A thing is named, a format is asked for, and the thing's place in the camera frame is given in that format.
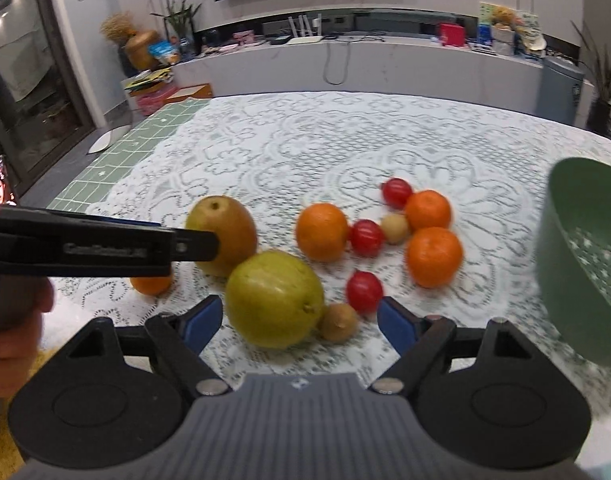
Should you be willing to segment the person's left hand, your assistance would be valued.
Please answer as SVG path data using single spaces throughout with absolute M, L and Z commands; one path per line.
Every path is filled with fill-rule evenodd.
M 23 322 L 0 333 L 0 398 L 16 394 L 28 379 L 43 333 L 43 317 L 54 305 L 54 288 L 48 278 L 40 280 L 33 311 Z

